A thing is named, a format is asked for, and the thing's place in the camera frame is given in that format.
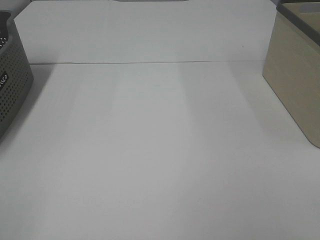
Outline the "grey perforated plastic basket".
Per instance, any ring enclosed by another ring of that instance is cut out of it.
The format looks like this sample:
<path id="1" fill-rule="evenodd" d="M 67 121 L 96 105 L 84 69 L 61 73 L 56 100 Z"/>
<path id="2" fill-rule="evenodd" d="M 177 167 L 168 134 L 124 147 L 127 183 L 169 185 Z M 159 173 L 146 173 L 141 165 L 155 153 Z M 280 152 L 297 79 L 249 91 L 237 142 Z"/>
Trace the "grey perforated plastic basket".
<path id="1" fill-rule="evenodd" d="M 14 16 L 0 11 L 0 135 L 8 130 L 31 89 L 34 76 Z"/>

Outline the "beige storage bin grey rim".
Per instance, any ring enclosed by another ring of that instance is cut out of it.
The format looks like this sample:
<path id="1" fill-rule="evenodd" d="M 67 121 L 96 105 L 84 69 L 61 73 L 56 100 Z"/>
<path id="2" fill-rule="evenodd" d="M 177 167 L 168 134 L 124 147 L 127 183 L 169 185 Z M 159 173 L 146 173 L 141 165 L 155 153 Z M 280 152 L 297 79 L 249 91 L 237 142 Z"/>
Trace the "beige storage bin grey rim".
<path id="1" fill-rule="evenodd" d="M 307 140 L 320 146 L 320 2 L 280 0 L 262 75 Z"/>

